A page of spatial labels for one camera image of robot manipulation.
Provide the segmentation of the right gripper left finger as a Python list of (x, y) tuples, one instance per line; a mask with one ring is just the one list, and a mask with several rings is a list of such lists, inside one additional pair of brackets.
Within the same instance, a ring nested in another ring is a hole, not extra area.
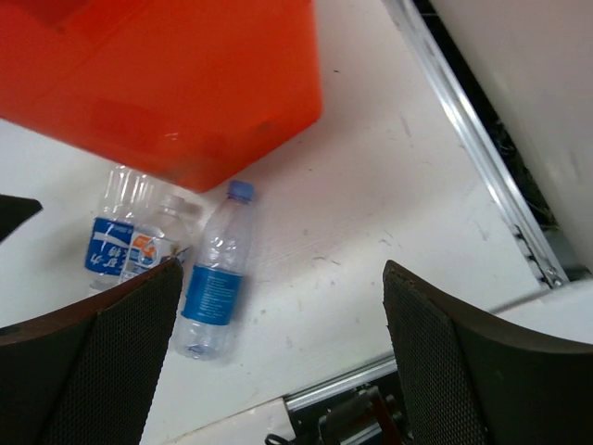
[(137, 444), (183, 284), (175, 259), (1, 330), (4, 444)]

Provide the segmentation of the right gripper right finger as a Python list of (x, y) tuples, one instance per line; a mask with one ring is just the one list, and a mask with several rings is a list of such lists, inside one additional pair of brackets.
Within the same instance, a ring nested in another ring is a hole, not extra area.
[(415, 443), (591, 443), (591, 344), (505, 321), (394, 261), (383, 283)]

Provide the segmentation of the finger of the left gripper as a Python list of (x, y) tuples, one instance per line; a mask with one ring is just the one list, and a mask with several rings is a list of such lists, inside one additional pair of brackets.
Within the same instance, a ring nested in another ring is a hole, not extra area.
[(0, 242), (7, 239), (21, 225), (43, 210), (33, 198), (0, 196)]

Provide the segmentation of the blue label crushed bottle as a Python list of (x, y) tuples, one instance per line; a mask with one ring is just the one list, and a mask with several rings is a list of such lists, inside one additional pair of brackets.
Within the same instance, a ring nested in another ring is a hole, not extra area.
[(124, 165), (111, 170), (84, 259), (90, 296), (119, 282), (135, 225), (150, 207), (154, 191), (154, 180), (142, 172)]

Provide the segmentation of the white blue label bottle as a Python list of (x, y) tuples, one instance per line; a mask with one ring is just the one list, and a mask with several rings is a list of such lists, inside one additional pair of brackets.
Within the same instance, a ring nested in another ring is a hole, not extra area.
[(117, 284), (146, 273), (169, 259), (184, 265), (193, 253), (193, 234), (201, 209), (168, 194), (137, 225)]

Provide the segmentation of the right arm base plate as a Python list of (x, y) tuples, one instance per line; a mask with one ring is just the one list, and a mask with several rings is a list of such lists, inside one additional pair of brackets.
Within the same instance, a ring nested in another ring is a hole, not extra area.
[(290, 434), (266, 444), (412, 444), (392, 355), (284, 397)]

